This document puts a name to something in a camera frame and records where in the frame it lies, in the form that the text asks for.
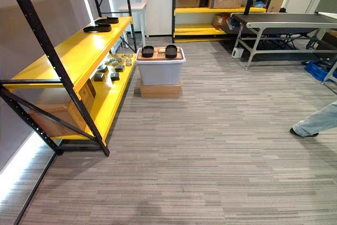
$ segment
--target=small white table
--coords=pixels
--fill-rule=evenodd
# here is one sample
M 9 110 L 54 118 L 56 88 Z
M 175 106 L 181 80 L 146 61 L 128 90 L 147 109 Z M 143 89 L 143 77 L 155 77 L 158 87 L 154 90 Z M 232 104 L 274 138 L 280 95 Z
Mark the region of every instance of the small white table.
M 121 6 L 118 8 L 119 11 L 128 11 L 127 5 Z M 139 2 L 139 3 L 132 3 L 131 4 L 131 11 L 132 13 L 139 13 L 140 14 L 140 20 L 141 20 L 141 31 L 142 31 L 142 40 L 143 40 L 143 46 L 145 46 L 145 34 L 146 37 L 148 38 L 148 32 L 147 32 L 147 24 L 146 24 L 146 3 L 145 2 Z M 124 39 L 126 42 L 127 37 L 126 33 L 124 32 Z

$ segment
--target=yellow shelf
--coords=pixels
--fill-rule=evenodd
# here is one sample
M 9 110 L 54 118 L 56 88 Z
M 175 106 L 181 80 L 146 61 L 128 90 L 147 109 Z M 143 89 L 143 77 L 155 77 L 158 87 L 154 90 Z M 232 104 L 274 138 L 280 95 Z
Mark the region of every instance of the yellow shelf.
M 230 38 L 188 38 L 175 39 L 175 42 L 215 42 L 215 41 L 229 41 Z
M 245 7 L 240 8 L 208 8 L 208 7 L 186 7 L 186 8 L 176 8 L 174 14 L 176 13 L 243 13 Z M 254 13 L 265 13 L 265 8 L 251 7 L 250 12 Z
M 132 23 L 131 17 L 120 17 L 117 24 L 111 25 L 110 32 L 84 33 L 81 29 L 55 47 L 74 84 L 75 92 L 85 84 L 130 23 Z M 58 76 L 47 56 L 43 55 L 12 79 L 58 79 Z M 63 87 L 62 84 L 8 84 L 5 86 L 8 89 Z
M 110 126 L 112 124 L 113 119 L 115 118 L 118 106 L 123 97 L 125 88 L 130 79 L 132 69 L 135 66 L 135 57 L 134 54 L 132 58 L 132 66 L 125 66 L 123 72 L 120 72 L 120 80 L 111 82 L 110 72 L 111 67 L 108 65 L 109 73 L 104 75 L 104 82 L 94 82 L 92 83 L 96 90 L 96 97 L 94 99 L 93 107 L 90 111 L 90 116 L 92 117 L 98 131 L 100 132 L 103 143 L 106 145 L 106 136 L 109 132 Z M 87 126 L 85 132 L 88 134 L 92 134 L 89 127 Z M 56 139 L 69 139 L 69 140 L 85 140 L 86 137 L 80 134 L 73 135 L 64 135 L 53 137 L 53 140 Z
M 225 34 L 222 30 L 217 30 L 212 24 L 176 24 L 174 29 L 175 35 L 220 35 Z

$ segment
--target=blue plastic crate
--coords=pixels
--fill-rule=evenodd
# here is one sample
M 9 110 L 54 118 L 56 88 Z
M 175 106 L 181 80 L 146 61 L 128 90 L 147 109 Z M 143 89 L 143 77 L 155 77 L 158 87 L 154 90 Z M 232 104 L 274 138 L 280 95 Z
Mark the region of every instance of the blue plastic crate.
M 322 70 L 320 67 L 315 65 L 312 61 L 310 61 L 307 66 L 304 68 L 308 73 L 310 73 L 315 79 L 319 81 L 323 81 L 325 76 L 328 74 L 327 71 Z M 337 78 L 337 72 L 333 73 L 333 76 Z

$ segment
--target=person's leg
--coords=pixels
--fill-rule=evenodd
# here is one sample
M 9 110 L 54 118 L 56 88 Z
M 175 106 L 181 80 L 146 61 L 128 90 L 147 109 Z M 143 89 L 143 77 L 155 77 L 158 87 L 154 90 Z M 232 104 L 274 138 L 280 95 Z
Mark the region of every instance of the person's leg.
M 300 136 L 313 135 L 337 126 L 337 101 L 327 105 L 306 120 L 293 125 L 293 130 Z

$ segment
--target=conveyor belt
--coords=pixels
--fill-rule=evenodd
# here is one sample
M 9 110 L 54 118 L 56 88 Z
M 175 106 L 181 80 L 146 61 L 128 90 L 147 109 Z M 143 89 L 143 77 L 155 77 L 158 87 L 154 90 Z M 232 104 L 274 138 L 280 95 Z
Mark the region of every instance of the conveyor belt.
M 246 27 L 312 27 L 337 28 L 337 19 L 319 14 L 233 13 L 232 17 Z
M 238 34 L 240 28 L 235 27 L 233 30 L 230 30 L 227 25 L 219 26 L 221 30 L 223 30 L 226 34 Z M 266 28 L 262 35 L 286 35 L 286 34 L 308 34 L 312 31 L 316 30 L 316 28 L 305 28 L 305 27 L 283 27 L 283 28 Z M 242 34 L 255 34 L 247 28 L 244 28 Z

